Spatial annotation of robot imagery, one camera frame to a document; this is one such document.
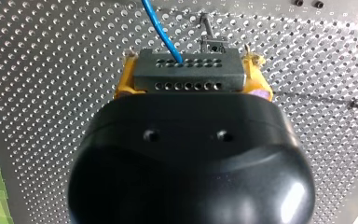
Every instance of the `blue cable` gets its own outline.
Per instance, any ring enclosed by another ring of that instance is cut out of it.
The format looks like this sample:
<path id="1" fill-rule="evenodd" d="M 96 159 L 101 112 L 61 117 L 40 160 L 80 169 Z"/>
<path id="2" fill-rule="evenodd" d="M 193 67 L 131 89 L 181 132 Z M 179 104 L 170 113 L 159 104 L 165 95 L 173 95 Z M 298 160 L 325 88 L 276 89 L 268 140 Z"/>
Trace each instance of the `blue cable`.
<path id="1" fill-rule="evenodd" d="M 170 51 L 173 58 L 178 63 L 182 63 L 183 62 L 182 56 L 180 55 L 179 51 L 176 49 L 175 45 L 171 42 L 171 40 L 168 38 L 168 36 L 162 30 L 161 24 L 157 18 L 156 12 L 153 10 L 152 5 L 150 4 L 150 1 L 142 0 L 142 4 L 144 4 L 145 11 L 146 11 L 147 15 L 149 16 L 159 37 L 164 42 L 165 46 L 167 46 L 167 49 Z"/>

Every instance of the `black plastic housing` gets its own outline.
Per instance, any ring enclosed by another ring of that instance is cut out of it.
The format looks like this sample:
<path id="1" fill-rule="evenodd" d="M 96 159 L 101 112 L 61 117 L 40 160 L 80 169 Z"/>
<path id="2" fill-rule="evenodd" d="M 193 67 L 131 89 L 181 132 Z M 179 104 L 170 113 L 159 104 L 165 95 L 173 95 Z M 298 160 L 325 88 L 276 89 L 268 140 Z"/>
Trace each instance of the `black plastic housing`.
<path id="1" fill-rule="evenodd" d="M 236 93 L 141 94 L 96 114 L 71 173 L 82 223 L 307 223 L 311 170 L 280 109 Z"/>

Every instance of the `yellow bracket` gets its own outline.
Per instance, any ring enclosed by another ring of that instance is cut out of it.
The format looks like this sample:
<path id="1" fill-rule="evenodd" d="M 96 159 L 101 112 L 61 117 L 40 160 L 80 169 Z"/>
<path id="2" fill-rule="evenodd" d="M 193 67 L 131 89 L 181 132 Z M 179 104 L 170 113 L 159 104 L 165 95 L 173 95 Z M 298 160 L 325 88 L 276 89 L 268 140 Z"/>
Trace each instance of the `yellow bracket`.
<path id="1" fill-rule="evenodd" d="M 260 66 L 265 62 L 266 60 L 263 58 L 263 56 L 252 53 L 250 51 L 248 51 L 248 53 L 243 56 L 242 63 L 246 72 L 246 83 L 242 92 L 254 95 L 262 94 L 264 98 L 272 101 L 272 88 L 269 86 L 260 71 Z"/>

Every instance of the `perforated metal panel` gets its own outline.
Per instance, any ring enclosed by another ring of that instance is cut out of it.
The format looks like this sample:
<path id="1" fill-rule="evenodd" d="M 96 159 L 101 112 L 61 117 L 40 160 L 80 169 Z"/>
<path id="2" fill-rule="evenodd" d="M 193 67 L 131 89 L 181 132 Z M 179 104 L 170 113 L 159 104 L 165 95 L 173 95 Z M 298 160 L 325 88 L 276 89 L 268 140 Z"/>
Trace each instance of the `perforated metal panel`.
<path id="1" fill-rule="evenodd" d="M 208 11 L 232 48 L 248 43 L 264 54 L 274 103 L 312 165 L 312 221 L 342 220 L 346 199 L 358 196 L 358 112 L 347 108 L 358 99 L 358 3 L 154 5 L 182 52 L 199 52 L 199 13 Z M 0 0 L 0 165 L 16 223 L 69 223 L 65 187 L 76 148 L 113 98 L 124 50 L 141 48 L 166 51 L 139 2 Z"/>

